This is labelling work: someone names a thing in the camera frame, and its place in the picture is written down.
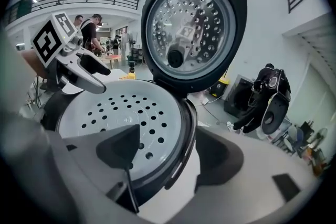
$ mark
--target black t-shirt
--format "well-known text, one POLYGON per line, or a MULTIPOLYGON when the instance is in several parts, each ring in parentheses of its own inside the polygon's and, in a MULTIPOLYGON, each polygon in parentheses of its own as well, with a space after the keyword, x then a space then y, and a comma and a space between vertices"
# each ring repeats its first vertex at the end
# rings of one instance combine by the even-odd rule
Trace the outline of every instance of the black t-shirt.
MULTIPOLYGON (((84 25, 90 19, 85 20, 81 25, 84 25)), ((97 37, 96 26, 94 23, 89 23, 81 29, 83 35, 83 44, 86 42, 91 42, 91 39, 97 37)))

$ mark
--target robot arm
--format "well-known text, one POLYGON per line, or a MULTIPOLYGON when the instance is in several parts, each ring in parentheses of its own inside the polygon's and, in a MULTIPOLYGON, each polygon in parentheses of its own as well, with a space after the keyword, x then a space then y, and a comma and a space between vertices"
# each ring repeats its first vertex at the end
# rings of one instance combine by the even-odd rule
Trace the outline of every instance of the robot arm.
POLYGON ((65 13, 54 13, 32 38, 32 46, 46 69, 52 89, 67 82, 92 93, 104 93, 105 85, 92 74, 110 70, 93 53, 82 48, 82 38, 65 13))

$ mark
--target black knob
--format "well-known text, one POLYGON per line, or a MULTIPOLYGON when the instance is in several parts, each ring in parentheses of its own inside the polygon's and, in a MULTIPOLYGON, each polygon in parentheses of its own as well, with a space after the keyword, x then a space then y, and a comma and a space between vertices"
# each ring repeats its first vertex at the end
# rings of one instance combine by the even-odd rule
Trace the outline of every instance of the black knob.
POLYGON ((178 50, 172 50, 167 56, 168 63, 173 68, 178 68, 183 64, 183 55, 178 50))

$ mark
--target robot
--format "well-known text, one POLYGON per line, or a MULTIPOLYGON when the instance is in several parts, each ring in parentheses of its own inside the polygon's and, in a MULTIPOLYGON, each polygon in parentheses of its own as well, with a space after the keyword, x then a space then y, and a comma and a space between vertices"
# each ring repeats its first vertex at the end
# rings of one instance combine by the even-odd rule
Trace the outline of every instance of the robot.
MULTIPOLYGON (((56 92, 38 122, 3 109, 0 154, 29 200, 56 222, 149 223, 136 215, 139 207, 161 189, 172 188, 196 150, 201 171, 195 196, 170 223, 288 220, 306 193, 293 197, 285 212, 239 212, 227 218, 225 199, 231 190, 239 197, 246 185, 252 193, 266 188, 269 196, 259 202, 279 209, 281 193, 271 177, 290 173, 299 180, 295 173, 300 169, 264 142, 198 126, 196 107, 187 97, 209 88, 227 69, 246 18, 246 0, 146 0, 141 36, 154 82, 102 83, 93 74, 108 75, 110 70, 81 48, 65 13, 51 15, 33 37, 34 49, 55 87, 71 83, 83 91, 56 92), (210 28, 214 39, 207 35, 210 28), (113 124, 108 123, 110 115, 113 124), (261 148, 269 155, 251 163, 261 148), (288 162, 289 170, 275 171, 270 160, 280 159, 288 162)), ((282 117, 272 112, 275 119, 282 117)))

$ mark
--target inner lid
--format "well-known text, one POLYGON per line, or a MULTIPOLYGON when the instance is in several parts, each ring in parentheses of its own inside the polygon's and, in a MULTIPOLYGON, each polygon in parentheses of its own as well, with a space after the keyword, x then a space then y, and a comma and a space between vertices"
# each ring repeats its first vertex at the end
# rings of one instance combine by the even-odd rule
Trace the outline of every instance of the inner lid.
POLYGON ((175 79, 200 78, 233 45, 236 19, 228 0, 156 0, 146 22, 150 56, 175 79))

